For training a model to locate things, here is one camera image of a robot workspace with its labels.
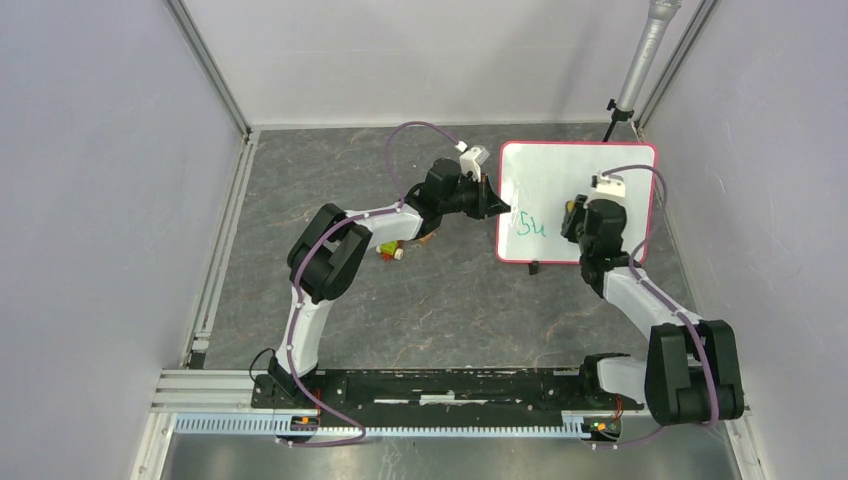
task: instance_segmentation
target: silver pole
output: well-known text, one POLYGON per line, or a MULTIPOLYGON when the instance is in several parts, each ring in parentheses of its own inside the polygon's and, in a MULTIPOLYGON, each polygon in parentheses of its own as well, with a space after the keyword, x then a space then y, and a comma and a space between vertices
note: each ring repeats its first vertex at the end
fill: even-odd
POLYGON ((674 15, 680 10, 680 4, 681 0, 649 0, 648 22, 642 31, 642 38, 639 39, 636 54, 633 55, 630 70, 624 79, 624 86, 621 87, 618 101, 610 100, 609 105, 607 105, 607 110, 613 110, 613 112, 612 122, 604 137, 605 142, 609 140, 616 122, 627 121, 633 116, 636 98, 639 96, 639 91, 642 90, 642 85, 651 69, 651 63, 654 62, 654 57, 657 55, 657 49, 659 49, 665 30, 674 15))

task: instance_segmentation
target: white wall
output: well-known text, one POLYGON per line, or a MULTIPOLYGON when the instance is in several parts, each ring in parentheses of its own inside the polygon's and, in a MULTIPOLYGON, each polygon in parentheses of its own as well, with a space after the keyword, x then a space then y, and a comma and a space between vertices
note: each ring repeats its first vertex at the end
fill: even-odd
POLYGON ((722 2, 647 127, 779 479, 848 468, 846 25, 844 0, 722 2))
POLYGON ((0 478, 126 478, 239 135, 163 2, 3 2, 0 51, 0 478))
MULTIPOLYGON (((185 3, 248 120, 291 126, 607 121, 649 2, 185 3)), ((684 0, 641 100, 697 3, 684 0)))

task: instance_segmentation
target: metal bracket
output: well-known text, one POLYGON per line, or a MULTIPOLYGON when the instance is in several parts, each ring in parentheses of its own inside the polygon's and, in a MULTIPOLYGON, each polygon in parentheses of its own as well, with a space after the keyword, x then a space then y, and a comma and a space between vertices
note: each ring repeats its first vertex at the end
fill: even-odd
POLYGON ((233 172, 233 181, 228 189, 227 200, 222 209, 218 237, 215 240, 215 246, 212 248, 206 280, 194 306, 194 328, 186 341, 185 354, 180 363, 186 368, 203 368, 260 133, 250 134, 233 172))

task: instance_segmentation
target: whiteboard red frame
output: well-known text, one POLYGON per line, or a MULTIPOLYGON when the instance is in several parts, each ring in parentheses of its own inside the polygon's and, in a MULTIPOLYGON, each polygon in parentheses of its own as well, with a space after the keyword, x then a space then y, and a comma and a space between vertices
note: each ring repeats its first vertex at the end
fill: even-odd
MULTIPOLYGON (((498 157, 498 196, 501 196, 501 189, 503 188, 503 151, 507 145, 512 144, 520 144, 520 145, 616 145, 616 146, 640 146, 640 147, 651 147, 651 150, 654 151, 654 163, 653 167, 658 168, 659 162, 659 152, 657 152, 657 147, 650 143, 638 143, 638 142, 550 142, 550 141, 533 141, 533 140, 510 140, 503 145, 501 145, 500 156, 498 157)), ((647 237, 651 232, 652 226, 652 217, 654 213, 654 195, 656 194, 655 189, 657 185, 656 176, 651 179, 651 193, 648 197, 648 221, 647 226, 645 227, 645 236, 647 237)), ((528 264, 535 260, 508 260, 500 256, 498 253, 498 244, 500 243, 500 225, 501 225, 501 217, 503 215, 498 215, 497 223, 495 223, 495 257, 503 262, 503 263, 517 263, 517 264, 528 264)), ((645 246, 642 248, 642 256, 639 260, 639 263, 644 263, 645 259, 648 258, 648 249, 650 247, 650 240, 645 243, 645 246)), ((540 264, 546 265, 579 265, 579 261, 563 261, 563 260, 551 260, 551 261, 539 261, 540 264)))

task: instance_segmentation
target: gray floor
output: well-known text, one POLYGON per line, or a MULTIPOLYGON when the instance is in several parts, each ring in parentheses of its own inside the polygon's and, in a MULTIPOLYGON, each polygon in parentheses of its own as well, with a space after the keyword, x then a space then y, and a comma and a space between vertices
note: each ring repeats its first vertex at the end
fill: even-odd
MULTIPOLYGON (((650 419, 627 418, 638 437, 650 419)), ((558 479, 741 478, 722 433, 677 426, 653 441, 592 452, 575 440, 384 438, 343 448, 292 450, 272 438, 176 435, 163 479, 558 479)))
MULTIPOLYGON (((486 145, 484 171, 497 176, 509 140, 597 141, 606 125, 452 127, 486 145)), ((385 206, 397 193, 381 146, 388 129, 262 132, 233 244, 205 368, 245 369, 264 347, 278 347, 291 295, 285 258, 316 210, 385 206)), ((619 127, 615 141, 636 141, 619 127)), ((456 158, 443 137, 414 128, 393 146, 405 184, 423 180, 440 156, 456 158)), ((691 305, 662 215, 645 269, 683 305, 691 305)), ((563 366, 589 353, 644 355, 646 341, 587 287, 578 267, 527 267, 494 255, 494 219, 445 217, 427 245, 397 262, 366 255, 348 293, 334 306, 320 347, 325 368, 563 366)))

